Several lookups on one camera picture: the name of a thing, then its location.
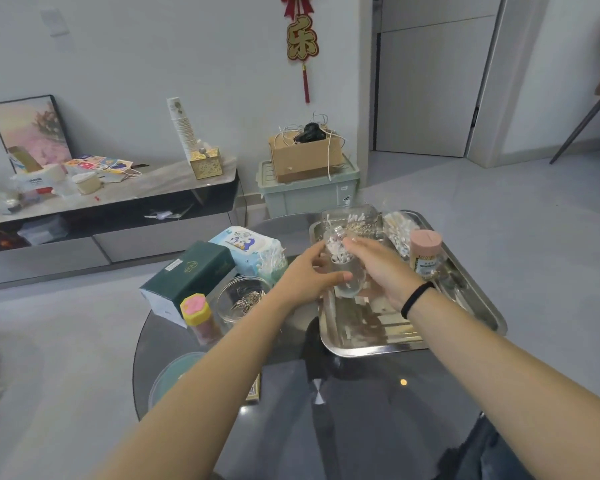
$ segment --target framed picture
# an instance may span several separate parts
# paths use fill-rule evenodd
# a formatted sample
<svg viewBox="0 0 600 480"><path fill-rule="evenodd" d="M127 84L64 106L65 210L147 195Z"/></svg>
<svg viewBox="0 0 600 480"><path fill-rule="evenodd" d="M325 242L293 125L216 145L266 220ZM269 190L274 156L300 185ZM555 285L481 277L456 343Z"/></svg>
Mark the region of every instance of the framed picture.
<svg viewBox="0 0 600 480"><path fill-rule="evenodd" d="M0 139L7 153L24 149L42 166L64 163L72 159L65 135L53 96L0 102Z"/></svg>

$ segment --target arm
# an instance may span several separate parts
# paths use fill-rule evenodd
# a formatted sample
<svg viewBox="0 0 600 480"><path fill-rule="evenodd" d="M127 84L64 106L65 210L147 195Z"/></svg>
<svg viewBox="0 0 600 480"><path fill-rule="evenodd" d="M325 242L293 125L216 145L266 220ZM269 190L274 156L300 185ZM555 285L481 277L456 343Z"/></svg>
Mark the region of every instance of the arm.
<svg viewBox="0 0 600 480"><path fill-rule="evenodd" d="M319 242L296 258L273 290L140 421L97 480L208 478L286 316L351 279L350 273L314 270L323 247Z"/></svg>
<svg viewBox="0 0 600 480"><path fill-rule="evenodd" d="M376 241L345 240L400 310L423 281ZM600 398L428 290L409 320L539 480L600 478Z"/></svg>

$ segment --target forearm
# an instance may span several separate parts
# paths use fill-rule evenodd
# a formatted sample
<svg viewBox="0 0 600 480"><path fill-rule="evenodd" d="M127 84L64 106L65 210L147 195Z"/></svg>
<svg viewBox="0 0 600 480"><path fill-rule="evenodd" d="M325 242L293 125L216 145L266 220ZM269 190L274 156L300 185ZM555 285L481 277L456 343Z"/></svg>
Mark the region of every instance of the forearm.
<svg viewBox="0 0 600 480"><path fill-rule="evenodd" d="M206 479L291 307L272 290L137 425L99 480Z"/></svg>
<svg viewBox="0 0 600 480"><path fill-rule="evenodd" d="M600 478L599 397L434 290L409 318L536 478Z"/></svg>

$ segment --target tile floor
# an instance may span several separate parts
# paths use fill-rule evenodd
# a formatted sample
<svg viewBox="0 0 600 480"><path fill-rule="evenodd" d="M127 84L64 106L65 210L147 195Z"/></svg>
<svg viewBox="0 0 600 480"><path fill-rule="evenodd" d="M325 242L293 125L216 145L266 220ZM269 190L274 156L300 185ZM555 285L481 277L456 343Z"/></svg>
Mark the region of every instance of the tile floor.
<svg viewBox="0 0 600 480"><path fill-rule="evenodd" d="M421 212L509 338L600 395L600 153L482 169L375 153L364 198ZM136 422L152 264L0 290L0 480L85 475Z"/></svg>

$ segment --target white door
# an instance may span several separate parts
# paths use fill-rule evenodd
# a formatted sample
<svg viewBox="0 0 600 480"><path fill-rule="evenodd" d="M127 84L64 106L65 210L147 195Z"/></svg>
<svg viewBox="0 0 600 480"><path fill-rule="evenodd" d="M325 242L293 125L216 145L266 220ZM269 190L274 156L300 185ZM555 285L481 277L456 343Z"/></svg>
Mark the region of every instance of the white door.
<svg viewBox="0 0 600 480"><path fill-rule="evenodd" d="M462 157L500 0L383 0L376 150Z"/></svg>

